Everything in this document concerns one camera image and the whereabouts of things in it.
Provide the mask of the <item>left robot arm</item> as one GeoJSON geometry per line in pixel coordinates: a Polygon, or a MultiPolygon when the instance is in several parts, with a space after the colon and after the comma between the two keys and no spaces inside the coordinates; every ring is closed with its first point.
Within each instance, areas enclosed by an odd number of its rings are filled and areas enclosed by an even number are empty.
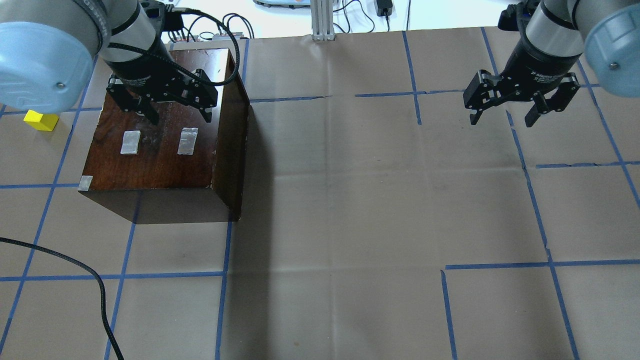
{"type": "Polygon", "coordinates": [[[210,122],[217,89],[204,70],[179,68],[162,43],[185,13],[158,0],[3,0],[1,103],[47,114],[68,110],[99,57],[112,70],[106,92],[122,112],[157,125],[153,104],[177,102],[210,122]]]}

